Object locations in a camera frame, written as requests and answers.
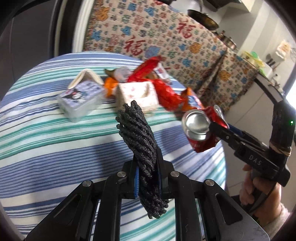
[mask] sleeve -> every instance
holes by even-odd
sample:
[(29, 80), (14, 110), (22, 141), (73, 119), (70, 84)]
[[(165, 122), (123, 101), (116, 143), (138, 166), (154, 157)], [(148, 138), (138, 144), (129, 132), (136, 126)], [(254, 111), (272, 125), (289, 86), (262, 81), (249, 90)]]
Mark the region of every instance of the sleeve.
[(284, 222), (289, 217), (289, 215), (290, 215), (289, 211), (281, 203), (281, 214), (271, 223), (263, 227), (263, 229), (268, 234), (270, 239), (272, 239), (273, 236), (279, 231), (279, 229), (284, 224)]

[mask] can top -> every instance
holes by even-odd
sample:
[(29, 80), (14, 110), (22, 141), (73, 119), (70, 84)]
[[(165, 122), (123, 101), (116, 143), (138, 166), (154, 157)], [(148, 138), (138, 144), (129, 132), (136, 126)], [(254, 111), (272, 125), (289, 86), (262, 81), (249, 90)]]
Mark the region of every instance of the can top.
[(227, 127), (228, 127), (228, 129), (229, 129), (229, 125), (228, 125), (228, 123), (226, 122), (226, 119), (225, 119), (225, 117), (224, 117), (224, 115), (223, 115), (223, 113), (222, 113), (221, 108), (220, 108), (219, 106), (217, 106), (217, 105), (214, 105), (214, 110), (215, 110), (215, 112), (218, 114), (218, 116), (220, 116), (221, 119), (225, 122), (225, 124), (227, 125)]
[(204, 141), (209, 138), (211, 121), (205, 112), (198, 109), (187, 111), (182, 118), (182, 127), (187, 137)]

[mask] hand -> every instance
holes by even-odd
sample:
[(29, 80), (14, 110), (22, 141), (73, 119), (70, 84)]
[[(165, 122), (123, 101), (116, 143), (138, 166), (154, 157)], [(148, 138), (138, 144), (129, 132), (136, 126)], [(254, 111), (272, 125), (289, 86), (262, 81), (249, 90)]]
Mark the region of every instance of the hand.
[[(250, 165), (243, 167), (244, 171), (247, 171), (242, 188), (239, 192), (239, 199), (242, 204), (253, 204), (255, 198), (252, 195), (254, 188), (262, 191), (266, 195), (270, 192), (274, 186), (274, 182), (267, 179), (256, 177), (252, 181)], [(281, 185), (276, 183), (274, 190), (265, 200), (265, 202), (255, 211), (254, 215), (258, 218), (262, 227), (275, 220), (281, 214)]]

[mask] orange snack bag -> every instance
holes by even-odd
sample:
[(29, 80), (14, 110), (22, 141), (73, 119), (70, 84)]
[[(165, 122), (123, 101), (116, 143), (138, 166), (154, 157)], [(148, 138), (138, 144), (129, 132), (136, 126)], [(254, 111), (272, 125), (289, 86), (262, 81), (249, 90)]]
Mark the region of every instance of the orange snack bag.
[(107, 90), (106, 97), (110, 97), (112, 95), (112, 90), (118, 85), (118, 81), (112, 77), (108, 77), (105, 80), (104, 87)]
[(204, 109), (203, 104), (191, 88), (186, 88), (185, 90), (183, 90), (181, 92), (181, 96), (186, 99), (181, 107), (181, 111), (188, 111), (192, 109)]

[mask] wrist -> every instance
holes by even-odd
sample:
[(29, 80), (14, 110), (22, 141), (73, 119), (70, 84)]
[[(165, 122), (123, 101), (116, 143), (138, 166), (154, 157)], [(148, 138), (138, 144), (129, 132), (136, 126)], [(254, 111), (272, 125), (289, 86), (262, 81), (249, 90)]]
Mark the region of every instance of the wrist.
[(266, 226), (267, 224), (269, 224), (269, 223), (273, 222), (275, 219), (277, 219), (280, 216), (281, 212), (282, 212), (282, 205), (280, 203), (276, 208), (274, 208), (274, 210), (270, 210), (270, 215), (268, 215), (264, 218), (259, 217), (258, 224), (261, 227)]

